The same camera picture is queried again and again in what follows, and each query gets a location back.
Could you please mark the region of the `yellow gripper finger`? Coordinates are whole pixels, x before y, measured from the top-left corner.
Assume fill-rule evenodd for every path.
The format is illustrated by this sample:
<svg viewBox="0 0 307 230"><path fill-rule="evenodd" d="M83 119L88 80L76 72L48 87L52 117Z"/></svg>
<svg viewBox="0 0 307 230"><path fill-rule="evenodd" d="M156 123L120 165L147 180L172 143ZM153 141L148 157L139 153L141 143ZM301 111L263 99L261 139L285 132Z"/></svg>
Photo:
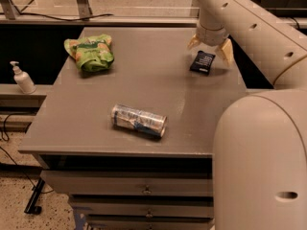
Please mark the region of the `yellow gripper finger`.
<svg viewBox="0 0 307 230"><path fill-rule="evenodd" d="M222 44L220 44L216 48L215 53L226 66L230 66L234 61L233 46L229 38L227 38Z"/></svg>
<svg viewBox="0 0 307 230"><path fill-rule="evenodd" d="M187 45L187 49L192 50L194 47L197 47L200 44L201 44L201 41L199 37L196 34L194 34Z"/></svg>

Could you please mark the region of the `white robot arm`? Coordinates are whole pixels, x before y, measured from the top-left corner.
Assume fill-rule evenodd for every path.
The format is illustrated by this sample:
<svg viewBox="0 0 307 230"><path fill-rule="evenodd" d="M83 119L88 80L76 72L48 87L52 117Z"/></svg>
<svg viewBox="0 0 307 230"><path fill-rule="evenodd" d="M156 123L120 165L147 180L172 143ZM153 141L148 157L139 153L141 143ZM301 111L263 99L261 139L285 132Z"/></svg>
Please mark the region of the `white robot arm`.
<svg viewBox="0 0 307 230"><path fill-rule="evenodd" d="M307 230L306 36L250 0L198 2L200 40L230 34L273 86L217 124L215 230Z"/></svg>

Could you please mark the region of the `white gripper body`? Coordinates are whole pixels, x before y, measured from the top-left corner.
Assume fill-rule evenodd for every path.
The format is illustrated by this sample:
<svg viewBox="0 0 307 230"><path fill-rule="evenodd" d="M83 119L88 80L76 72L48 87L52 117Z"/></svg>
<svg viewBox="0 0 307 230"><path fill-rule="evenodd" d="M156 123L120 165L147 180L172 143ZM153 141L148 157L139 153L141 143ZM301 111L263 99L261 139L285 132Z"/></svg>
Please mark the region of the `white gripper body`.
<svg viewBox="0 0 307 230"><path fill-rule="evenodd" d="M228 33L224 28L218 30L209 30L204 28L202 25L198 25L196 29L197 39L208 45L208 46L218 46L228 38Z"/></svg>

